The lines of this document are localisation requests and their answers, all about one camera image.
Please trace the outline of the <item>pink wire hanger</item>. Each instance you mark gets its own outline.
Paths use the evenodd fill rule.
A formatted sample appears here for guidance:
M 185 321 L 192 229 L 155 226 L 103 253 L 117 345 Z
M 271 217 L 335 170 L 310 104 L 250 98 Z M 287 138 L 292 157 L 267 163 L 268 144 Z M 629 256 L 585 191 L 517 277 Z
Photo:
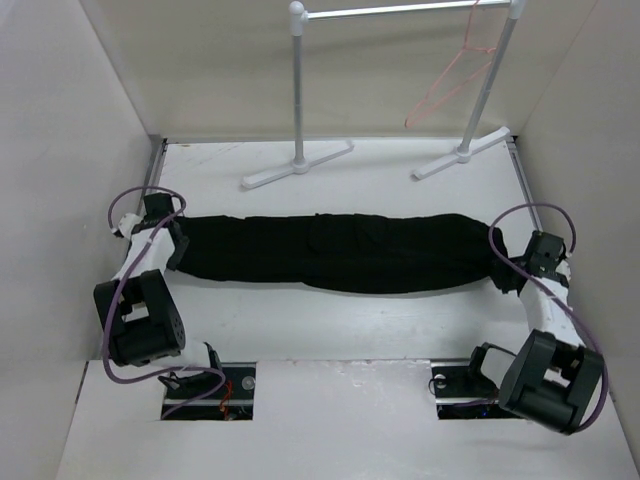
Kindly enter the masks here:
M 497 46 L 481 46 L 473 43 L 472 28 L 479 4 L 479 1 L 475 1 L 472 4 L 460 49 L 441 74 L 429 86 L 422 99 L 407 113 L 404 120 L 404 127 L 406 129 L 415 127 L 420 121 L 433 115 L 491 65 Z M 487 60 L 479 64 L 475 70 L 471 71 L 458 84 L 446 87 L 446 83 L 453 78 L 454 74 L 461 73 L 459 67 L 463 65 L 466 60 L 472 60 L 474 57 L 480 59 L 487 58 Z

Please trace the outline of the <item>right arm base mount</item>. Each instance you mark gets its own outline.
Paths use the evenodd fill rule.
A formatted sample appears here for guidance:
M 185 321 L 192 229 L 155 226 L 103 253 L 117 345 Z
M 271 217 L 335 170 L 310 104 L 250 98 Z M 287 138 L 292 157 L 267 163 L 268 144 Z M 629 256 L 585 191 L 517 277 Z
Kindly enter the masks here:
M 520 419 L 499 406 L 497 387 L 474 376 L 468 359 L 435 360 L 430 368 L 427 387 L 439 420 Z

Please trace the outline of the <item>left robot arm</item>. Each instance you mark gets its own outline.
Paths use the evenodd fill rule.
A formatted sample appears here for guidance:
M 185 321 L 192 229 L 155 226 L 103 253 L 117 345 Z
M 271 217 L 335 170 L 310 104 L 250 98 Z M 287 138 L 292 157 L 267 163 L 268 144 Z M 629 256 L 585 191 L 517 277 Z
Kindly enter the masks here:
M 115 367 L 145 367 L 176 359 L 185 352 L 184 323 L 166 283 L 189 244 L 178 225 L 185 198 L 165 187 L 132 187 L 118 194 L 107 210 L 110 233 L 128 242 L 122 266 L 94 287 L 93 299 L 102 327 L 101 361 L 106 376 L 119 385 L 157 378 L 176 390 L 187 381 L 196 396 L 189 404 L 214 398 L 226 384 L 216 352 L 205 344 L 207 360 L 183 360 L 138 377 L 122 377 Z

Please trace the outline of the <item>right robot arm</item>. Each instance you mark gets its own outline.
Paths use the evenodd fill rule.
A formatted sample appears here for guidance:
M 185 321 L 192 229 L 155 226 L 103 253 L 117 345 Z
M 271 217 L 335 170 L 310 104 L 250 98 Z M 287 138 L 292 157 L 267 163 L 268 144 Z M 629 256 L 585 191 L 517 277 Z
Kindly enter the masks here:
M 502 293 L 514 292 L 526 313 L 529 335 L 513 353 L 485 342 L 471 354 L 464 384 L 517 417 L 571 435 L 581 423 L 604 359 L 581 338 L 567 305 L 570 270 L 562 238 L 535 231 L 524 254 L 494 262 L 491 279 Z

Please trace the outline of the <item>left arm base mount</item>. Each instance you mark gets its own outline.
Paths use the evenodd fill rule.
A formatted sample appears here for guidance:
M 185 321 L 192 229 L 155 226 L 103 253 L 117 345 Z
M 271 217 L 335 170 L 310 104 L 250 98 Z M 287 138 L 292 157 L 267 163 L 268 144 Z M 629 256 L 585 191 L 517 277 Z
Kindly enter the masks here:
M 166 421 L 248 421 L 253 419 L 256 363 L 222 363 L 225 383 L 207 397 L 194 397 L 218 385 L 220 377 L 208 372 L 170 374 L 160 418 Z

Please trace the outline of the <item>black trousers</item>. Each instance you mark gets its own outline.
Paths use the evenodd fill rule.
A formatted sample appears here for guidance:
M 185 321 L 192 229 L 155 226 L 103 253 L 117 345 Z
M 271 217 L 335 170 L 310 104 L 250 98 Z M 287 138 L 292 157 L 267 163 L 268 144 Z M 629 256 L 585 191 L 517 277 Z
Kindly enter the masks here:
M 302 283 L 404 294 L 464 286 L 500 269 L 500 230 L 461 214 L 180 217 L 189 245 L 178 271 L 206 280 Z

